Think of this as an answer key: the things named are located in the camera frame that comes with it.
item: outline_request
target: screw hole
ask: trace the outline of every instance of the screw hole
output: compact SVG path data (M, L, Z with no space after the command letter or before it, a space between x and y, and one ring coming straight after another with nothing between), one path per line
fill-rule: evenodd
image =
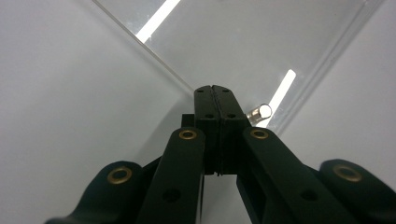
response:
M167 189L163 193L163 200L168 203L175 203L181 196L180 190L178 189Z
M350 182L359 182L362 179L359 172L343 164L336 164L332 170L336 175Z
M313 202L318 199L318 195L312 189L303 191L300 196L309 202Z
M132 176L132 170L129 169L128 167L121 166L112 170L107 175L107 181L110 184L118 185L128 181L131 178L131 176Z
M262 131L262 130L258 130L258 129L252 130L250 132L250 135L255 137L255 138L258 138L258 139L265 139L265 138L267 138L269 136L269 134L267 132Z
M178 134L178 136L179 136L180 138L182 138L182 139L190 140L190 139L196 138L197 133L194 132L194 131L190 131L190 130L184 130L184 131L181 131L181 132Z

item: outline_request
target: glass panel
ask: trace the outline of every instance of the glass panel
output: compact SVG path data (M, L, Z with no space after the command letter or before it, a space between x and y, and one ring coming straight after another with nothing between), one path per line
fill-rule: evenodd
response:
M277 133L379 2L95 0L186 86L230 88L246 112L270 104Z

